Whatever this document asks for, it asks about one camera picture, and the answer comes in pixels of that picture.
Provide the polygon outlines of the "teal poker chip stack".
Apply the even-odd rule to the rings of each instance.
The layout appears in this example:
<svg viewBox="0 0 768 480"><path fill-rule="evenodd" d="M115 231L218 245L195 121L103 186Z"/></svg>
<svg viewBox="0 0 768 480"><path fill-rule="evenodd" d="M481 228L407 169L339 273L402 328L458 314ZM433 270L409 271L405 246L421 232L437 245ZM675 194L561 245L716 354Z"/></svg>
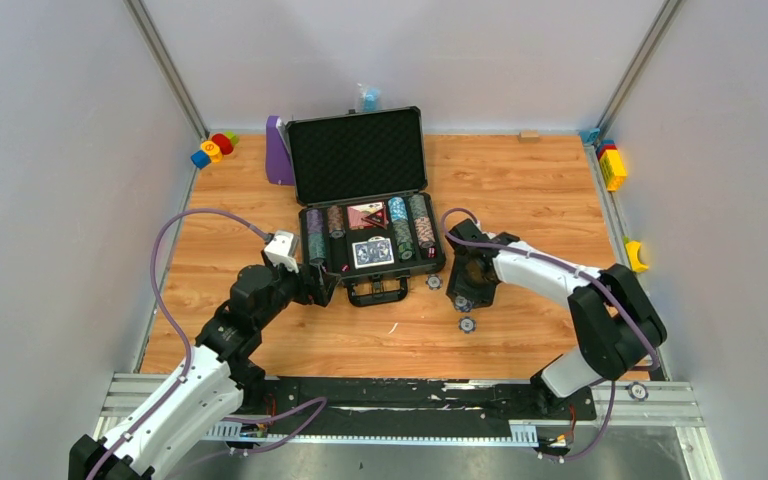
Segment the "teal poker chip stack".
<svg viewBox="0 0 768 480"><path fill-rule="evenodd" d="M309 260L322 264L327 260L327 240L323 232L312 232L307 236Z"/></svg>

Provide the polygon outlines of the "blue playing card deck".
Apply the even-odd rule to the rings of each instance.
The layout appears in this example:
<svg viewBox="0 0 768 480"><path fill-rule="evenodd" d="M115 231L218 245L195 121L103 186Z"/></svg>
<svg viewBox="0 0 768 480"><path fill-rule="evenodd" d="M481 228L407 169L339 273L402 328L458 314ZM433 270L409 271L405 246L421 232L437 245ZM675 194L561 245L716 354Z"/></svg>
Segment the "blue playing card deck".
<svg viewBox="0 0 768 480"><path fill-rule="evenodd" d="M351 244L356 269L390 265L395 262L391 240L384 242L354 242Z"/></svg>

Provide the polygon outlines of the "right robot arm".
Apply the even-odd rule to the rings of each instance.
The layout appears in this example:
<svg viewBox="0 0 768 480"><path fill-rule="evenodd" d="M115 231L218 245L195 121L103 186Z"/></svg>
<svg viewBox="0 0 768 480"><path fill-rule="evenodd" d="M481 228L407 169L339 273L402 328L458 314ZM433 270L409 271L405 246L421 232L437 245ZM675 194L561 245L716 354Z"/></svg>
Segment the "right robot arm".
<svg viewBox="0 0 768 480"><path fill-rule="evenodd" d="M454 249L447 295L461 311L487 308L499 285L529 290L566 308L577 345L531 381L531 403L556 417L571 395L600 380L617 380L646 358L655 360L667 330L635 273L621 264L579 266L533 248L515 235L492 236L465 219L446 234Z"/></svg>

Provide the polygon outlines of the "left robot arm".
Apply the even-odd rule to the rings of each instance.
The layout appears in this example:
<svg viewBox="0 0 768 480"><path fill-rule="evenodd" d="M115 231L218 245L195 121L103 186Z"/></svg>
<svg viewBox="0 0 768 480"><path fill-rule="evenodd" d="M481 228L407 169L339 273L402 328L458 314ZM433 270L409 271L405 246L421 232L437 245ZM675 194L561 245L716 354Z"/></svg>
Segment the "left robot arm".
<svg viewBox="0 0 768 480"><path fill-rule="evenodd" d="M258 411L264 371L251 354L262 332L291 303L326 306L340 279L319 266L251 265L203 326L182 363L135 411L100 439L85 435L69 452L70 479L164 479L225 417Z"/></svg>

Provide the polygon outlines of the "red triangular card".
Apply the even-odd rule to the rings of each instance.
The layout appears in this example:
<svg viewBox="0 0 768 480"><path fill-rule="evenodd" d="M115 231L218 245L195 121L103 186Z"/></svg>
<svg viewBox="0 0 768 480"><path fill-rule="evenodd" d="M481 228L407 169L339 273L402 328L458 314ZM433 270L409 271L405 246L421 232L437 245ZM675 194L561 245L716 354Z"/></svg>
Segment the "red triangular card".
<svg viewBox="0 0 768 480"><path fill-rule="evenodd" d="M375 211L371 211L362 216L361 222L365 228L387 228L387 212L386 208L382 207Z"/></svg>

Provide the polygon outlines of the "red playing card deck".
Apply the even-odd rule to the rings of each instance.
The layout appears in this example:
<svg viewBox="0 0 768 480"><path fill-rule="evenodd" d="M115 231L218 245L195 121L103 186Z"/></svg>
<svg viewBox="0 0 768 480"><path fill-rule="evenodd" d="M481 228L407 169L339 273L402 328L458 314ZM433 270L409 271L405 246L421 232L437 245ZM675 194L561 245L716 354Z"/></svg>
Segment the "red playing card deck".
<svg viewBox="0 0 768 480"><path fill-rule="evenodd" d="M365 215L366 213L375 211L382 207L386 208L383 202L372 202L372 203L348 206L347 216L348 216L349 228L351 230L369 229L363 226L361 222L362 216Z"/></svg>

